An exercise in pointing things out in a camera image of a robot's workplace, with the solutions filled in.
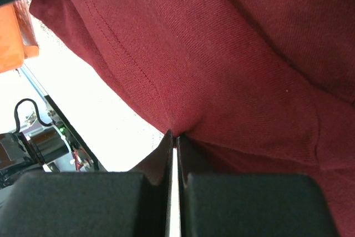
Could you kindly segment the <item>orange plastic basket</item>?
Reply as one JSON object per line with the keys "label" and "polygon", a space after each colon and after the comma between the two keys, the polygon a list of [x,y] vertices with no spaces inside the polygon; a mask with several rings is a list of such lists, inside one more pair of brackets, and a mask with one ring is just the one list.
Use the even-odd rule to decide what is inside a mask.
{"label": "orange plastic basket", "polygon": [[20,68],[27,58],[39,55],[29,0],[1,6],[1,72]]}

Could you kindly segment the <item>maroon t shirt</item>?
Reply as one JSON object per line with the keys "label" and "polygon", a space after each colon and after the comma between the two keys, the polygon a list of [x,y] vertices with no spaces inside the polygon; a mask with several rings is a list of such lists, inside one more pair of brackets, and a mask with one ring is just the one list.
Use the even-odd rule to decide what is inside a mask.
{"label": "maroon t shirt", "polygon": [[354,235],[354,0],[32,0],[161,132],[216,168],[306,173]]}

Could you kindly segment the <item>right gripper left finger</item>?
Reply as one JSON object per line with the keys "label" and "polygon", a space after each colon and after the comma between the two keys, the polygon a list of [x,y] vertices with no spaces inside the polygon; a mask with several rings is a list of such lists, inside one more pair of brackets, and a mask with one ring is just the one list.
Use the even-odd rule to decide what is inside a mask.
{"label": "right gripper left finger", "polygon": [[30,172],[1,208],[2,236],[168,236],[173,135],[127,172]]}

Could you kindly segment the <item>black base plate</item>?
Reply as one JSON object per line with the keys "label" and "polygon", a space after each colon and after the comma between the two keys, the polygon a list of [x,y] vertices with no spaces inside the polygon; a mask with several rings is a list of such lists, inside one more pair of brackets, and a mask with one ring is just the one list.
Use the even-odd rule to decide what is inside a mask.
{"label": "black base plate", "polygon": [[72,157],[69,162],[73,164],[74,170],[77,172],[106,172],[107,170],[103,167],[102,163],[89,149],[83,138],[74,129],[54,100],[49,95],[45,95],[44,99],[48,116],[69,149]]}

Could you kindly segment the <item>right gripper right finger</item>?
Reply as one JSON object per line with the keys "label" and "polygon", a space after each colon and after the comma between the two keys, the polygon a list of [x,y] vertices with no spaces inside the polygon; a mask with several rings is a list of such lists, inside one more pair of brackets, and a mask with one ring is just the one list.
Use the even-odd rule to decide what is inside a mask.
{"label": "right gripper right finger", "polygon": [[310,177],[219,173],[185,136],[176,148],[182,236],[338,236]]}

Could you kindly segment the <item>floral table mat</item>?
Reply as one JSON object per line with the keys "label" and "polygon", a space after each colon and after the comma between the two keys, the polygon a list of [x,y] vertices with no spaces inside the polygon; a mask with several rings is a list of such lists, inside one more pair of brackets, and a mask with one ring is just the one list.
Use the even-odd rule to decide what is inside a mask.
{"label": "floral table mat", "polygon": [[33,19],[40,52],[24,65],[110,172],[126,171],[152,152],[162,134],[116,95],[93,68]]}

